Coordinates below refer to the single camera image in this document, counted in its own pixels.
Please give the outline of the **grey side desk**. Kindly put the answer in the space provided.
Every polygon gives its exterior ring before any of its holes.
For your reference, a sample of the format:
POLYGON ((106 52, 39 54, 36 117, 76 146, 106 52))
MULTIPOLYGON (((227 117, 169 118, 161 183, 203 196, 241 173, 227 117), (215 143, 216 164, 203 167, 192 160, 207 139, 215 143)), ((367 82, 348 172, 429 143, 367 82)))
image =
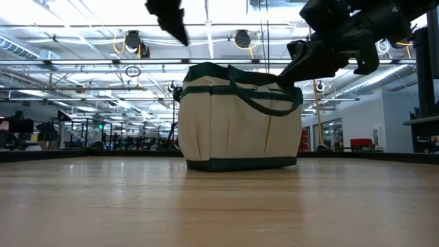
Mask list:
POLYGON ((439 153, 439 115, 411 119, 403 125, 411 128, 414 153, 439 153))

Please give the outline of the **monitor with black stand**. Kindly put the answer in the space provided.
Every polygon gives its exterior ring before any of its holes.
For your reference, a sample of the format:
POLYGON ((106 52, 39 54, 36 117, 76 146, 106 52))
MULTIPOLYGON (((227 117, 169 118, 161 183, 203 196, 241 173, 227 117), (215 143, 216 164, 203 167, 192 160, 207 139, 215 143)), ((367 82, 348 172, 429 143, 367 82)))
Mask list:
POLYGON ((434 86, 439 82, 439 0, 436 2, 427 12, 427 27, 416 30, 413 36, 421 118, 439 115, 434 86))

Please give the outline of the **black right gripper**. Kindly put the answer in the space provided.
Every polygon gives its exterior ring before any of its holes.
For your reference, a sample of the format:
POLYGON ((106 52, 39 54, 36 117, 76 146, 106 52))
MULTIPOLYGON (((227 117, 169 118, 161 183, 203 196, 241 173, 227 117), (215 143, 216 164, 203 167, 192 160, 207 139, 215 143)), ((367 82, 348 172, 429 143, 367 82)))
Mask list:
POLYGON ((292 61, 278 75, 282 82, 332 78, 347 65, 338 52, 375 52, 386 39, 396 43, 411 33, 407 0, 308 0, 300 16, 314 33, 287 45, 292 61))

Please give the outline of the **dark background workstation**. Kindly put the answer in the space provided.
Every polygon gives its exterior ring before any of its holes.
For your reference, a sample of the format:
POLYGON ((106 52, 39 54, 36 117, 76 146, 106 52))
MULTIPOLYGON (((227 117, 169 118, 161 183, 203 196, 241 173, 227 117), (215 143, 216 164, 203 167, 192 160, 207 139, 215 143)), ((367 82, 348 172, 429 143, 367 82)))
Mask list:
POLYGON ((0 117, 0 150, 25 150, 33 145, 34 120, 26 119, 23 111, 11 117, 0 117))

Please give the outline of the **beige green-trimmed gardening bag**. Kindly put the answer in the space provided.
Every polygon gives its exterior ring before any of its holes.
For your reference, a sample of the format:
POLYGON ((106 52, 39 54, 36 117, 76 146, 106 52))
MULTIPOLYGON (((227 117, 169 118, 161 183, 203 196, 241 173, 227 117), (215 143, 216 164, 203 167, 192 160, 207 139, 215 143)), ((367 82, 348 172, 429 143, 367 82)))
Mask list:
POLYGON ((303 95, 277 75, 211 62, 182 83, 178 142, 189 169, 231 172, 295 165, 303 95))

